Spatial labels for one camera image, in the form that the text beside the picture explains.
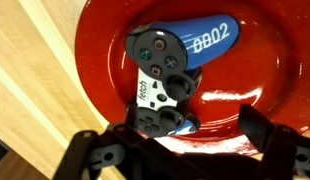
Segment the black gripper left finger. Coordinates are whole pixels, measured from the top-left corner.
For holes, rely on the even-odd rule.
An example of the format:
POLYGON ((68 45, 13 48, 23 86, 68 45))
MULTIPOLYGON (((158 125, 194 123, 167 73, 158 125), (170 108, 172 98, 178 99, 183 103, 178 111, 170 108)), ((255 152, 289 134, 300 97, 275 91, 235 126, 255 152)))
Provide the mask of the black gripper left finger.
POLYGON ((122 123, 111 123, 99 135, 93 130, 76 133, 53 180, 97 180, 102 170, 115 166, 127 180, 151 180, 152 170, 137 150, 144 140, 137 132, 138 107, 128 105, 122 123))

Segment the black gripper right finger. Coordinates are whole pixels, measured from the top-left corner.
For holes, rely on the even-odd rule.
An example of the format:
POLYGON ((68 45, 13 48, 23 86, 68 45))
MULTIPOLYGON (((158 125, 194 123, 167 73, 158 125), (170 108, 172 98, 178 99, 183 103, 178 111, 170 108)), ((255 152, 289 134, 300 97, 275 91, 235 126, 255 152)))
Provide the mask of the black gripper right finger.
POLYGON ((310 178, 310 137, 271 122, 249 104, 240 106, 237 126, 263 154, 257 180, 293 180, 294 175, 310 178))

